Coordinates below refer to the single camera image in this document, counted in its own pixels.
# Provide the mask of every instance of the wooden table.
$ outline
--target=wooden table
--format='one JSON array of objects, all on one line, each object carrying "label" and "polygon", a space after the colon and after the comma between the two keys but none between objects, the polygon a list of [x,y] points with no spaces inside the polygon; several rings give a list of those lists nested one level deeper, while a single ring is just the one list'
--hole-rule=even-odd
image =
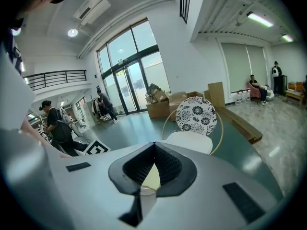
[{"label": "wooden table", "polygon": [[285,92],[286,92],[286,97],[284,99],[285,102],[287,101],[287,97],[290,96],[292,98],[298,99],[299,107],[302,107],[304,96],[300,92],[295,92],[291,90],[286,90]]}]

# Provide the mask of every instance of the white ceiling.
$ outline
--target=white ceiling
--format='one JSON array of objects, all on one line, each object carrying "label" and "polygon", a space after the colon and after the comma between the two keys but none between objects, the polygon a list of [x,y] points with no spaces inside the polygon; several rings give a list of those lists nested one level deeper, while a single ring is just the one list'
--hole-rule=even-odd
[{"label": "white ceiling", "polygon": [[[78,90],[78,91],[71,91],[71,92],[67,92],[67,93],[62,93],[59,95],[55,95],[52,97],[47,98],[47,100],[51,101],[51,105],[53,107],[60,107],[60,104],[62,101],[64,102],[63,107],[68,106],[69,104],[71,104],[73,101],[78,101],[76,98],[78,97],[78,95],[81,95],[82,93],[86,92],[86,90]],[[43,111],[39,110],[39,107],[41,106],[43,100],[39,101],[39,102],[34,102],[31,105],[31,109],[29,110],[29,113],[33,113],[34,116],[37,115],[44,115],[45,113]]]},{"label": "white ceiling", "polygon": [[[246,16],[248,12],[260,15],[274,26],[269,28],[249,19]],[[234,33],[272,44],[285,43],[285,40],[281,40],[282,34],[298,37],[287,9],[279,0],[213,0],[200,33]]]},{"label": "white ceiling", "polygon": [[[78,29],[80,22],[73,18],[78,8],[85,0],[65,0],[60,4],[47,4],[37,11],[29,13],[25,17],[25,28],[22,30],[19,40],[23,37],[48,37],[74,44],[84,45],[89,36],[81,33],[70,38],[67,32],[71,28]],[[144,0],[108,0],[111,7],[105,11],[92,25],[86,25],[86,29],[96,32],[112,18],[126,9]]]}]

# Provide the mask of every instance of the green floor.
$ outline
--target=green floor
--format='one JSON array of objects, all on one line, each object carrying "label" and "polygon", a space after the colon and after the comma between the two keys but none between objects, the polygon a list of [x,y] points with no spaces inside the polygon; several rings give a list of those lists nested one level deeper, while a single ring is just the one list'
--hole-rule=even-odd
[{"label": "green floor", "polygon": [[[87,139],[99,139],[112,150],[162,140],[162,128],[165,118],[150,119],[147,112],[119,118],[120,122],[112,125],[94,126],[84,132]],[[240,171],[261,183],[276,200],[283,194],[269,167],[261,160],[253,146],[227,121],[223,120],[224,138],[214,156],[228,161]],[[175,131],[180,131],[176,123],[168,122],[165,138]],[[220,140],[221,125],[209,135],[215,148]]]}]

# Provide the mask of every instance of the black railing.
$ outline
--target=black railing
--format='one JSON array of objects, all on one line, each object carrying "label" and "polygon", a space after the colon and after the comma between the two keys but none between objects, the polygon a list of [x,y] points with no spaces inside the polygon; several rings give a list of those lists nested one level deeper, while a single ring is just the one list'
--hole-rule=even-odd
[{"label": "black railing", "polygon": [[188,22],[190,0],[179,0],[180,1],[180,17],[183,18],[184,22]]},{"label": "black railing", "polygon": [[25,82],[33,90],[69,83],[86,81],[86,70],[50,71],[40,74],[25,76]]}]

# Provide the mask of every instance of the ceiling light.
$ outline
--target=ceiling light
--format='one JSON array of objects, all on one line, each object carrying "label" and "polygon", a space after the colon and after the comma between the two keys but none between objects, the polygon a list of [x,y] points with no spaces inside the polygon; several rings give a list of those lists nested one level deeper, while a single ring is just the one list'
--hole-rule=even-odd
[{"label": "ceiling light", "polygon": [[74,37],[74,36],[78,35],[78,30],[77,29],[70,29],[67,32],[67,35],[70,36],[70,37]]},{"label": "ceiling light", "polygon": [[18,36],[20,32],[21,32],[21,28],[19,28],[18,30],[12,29],[13,36]]},{"label": "ceiling light", "polygon": [[287,42],[293,42],[293,39],[289,37],[287,34],[283,35],[283,39],[286,40]]},{"label": "ceiling light", "polygon": [[265,20],[265,19],[263,19],[262,17],[260,17],[260,16],[258,16],[258,15],[256,15],[256,14],[254,14],[253,12],[249,12],[249,13],[247,14],[247,17],[250,18],[250,19],[252,19],[252,20],[258,21],[259,23],[261,23],[261,24],[263,24],[263,25],[265,25],[265,26],[267,26],[267,27],[273,26],[273,24],[272,24],[271,22],[268,22],[267,20]]},{"label": "ceiling light", "polygon": [[24,69],[24,63],[23,63],[23,62],[21,62],[21,71],[22,71],[22,72],[25,71],[25,69]]}]

